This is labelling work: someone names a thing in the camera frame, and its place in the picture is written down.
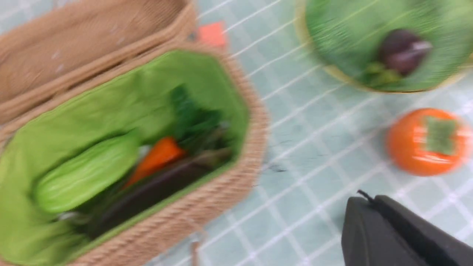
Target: orange persimmon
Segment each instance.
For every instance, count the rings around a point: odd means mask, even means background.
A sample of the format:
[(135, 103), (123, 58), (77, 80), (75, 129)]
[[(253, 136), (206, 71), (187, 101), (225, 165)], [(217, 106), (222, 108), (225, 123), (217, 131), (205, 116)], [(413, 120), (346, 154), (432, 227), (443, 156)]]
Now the orange persimmon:
[(416, 176), (434, 176), (460, 166), (469, 155), (470, 129), (456, 116), (423, 108), (408, 113), (389, 130), (393, 161)]

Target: green bowl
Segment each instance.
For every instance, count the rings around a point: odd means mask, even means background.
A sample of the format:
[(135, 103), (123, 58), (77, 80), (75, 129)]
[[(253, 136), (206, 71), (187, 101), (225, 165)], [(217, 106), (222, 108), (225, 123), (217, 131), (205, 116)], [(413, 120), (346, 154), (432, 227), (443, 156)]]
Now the green bowl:
[[(450, 82), (473, 53), (470, 0), (307, 0), (304, 24), (336, 77), (382, 92), (419, 92)], [(433, 45), (424, 63), (396, 84), (370, 87), (365, 73), (388, 32), (406, 28)]]

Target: purple eggplant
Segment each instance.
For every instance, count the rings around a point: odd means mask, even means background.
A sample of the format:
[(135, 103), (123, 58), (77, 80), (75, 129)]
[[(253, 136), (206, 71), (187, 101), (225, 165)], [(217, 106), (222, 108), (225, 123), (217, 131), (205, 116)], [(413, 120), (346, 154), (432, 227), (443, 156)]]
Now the purple eggplant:
[(134, 186), (122, 191), (99, 207), (88, 227), (88, 235), (96, 239), (133, 216), (184, 189), (232, 156), (230, 148), (204, 151), (179, 161)]
[(412, 74), (432, 50), (432, 44), (406, 29), (396, 29), (380, 45), (378, 60), (405, 77)]

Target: orange carrot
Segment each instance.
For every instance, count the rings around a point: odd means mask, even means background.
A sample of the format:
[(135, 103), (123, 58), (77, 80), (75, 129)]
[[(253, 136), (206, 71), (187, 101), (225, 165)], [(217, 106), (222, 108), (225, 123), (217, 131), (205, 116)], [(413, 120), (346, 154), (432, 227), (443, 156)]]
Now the orange carrot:
[(165, 137), (158, 141), (123, 188), (132, 186), (136, 182), (161, 170), (168, 164), (179, 160), (185, 155), (173, 137)]

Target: black object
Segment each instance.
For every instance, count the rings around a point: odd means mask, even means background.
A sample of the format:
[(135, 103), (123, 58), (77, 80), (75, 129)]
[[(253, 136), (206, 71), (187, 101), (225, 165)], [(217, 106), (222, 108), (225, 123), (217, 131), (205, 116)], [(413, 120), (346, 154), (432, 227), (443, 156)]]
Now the black object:
[(348, 199), (346, 266), (471, 266), (473, 248), (385, 195)]
[(414, 72), (432, 50), (432, 45), (406, 29), (395, 29), (382, 41), (378, 60), (405, 77)]

